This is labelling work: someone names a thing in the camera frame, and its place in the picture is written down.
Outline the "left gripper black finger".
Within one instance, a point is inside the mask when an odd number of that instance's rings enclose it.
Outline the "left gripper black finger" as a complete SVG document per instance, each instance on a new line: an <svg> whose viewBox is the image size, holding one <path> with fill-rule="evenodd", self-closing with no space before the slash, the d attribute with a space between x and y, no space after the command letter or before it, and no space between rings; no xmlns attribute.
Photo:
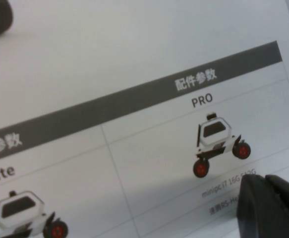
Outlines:
<svg viewBox="0 0 289 238"><path fill-rule="evenodd" d="M289 238L289 182L277 175L245 175L237 204L241 238Z"/></svg>

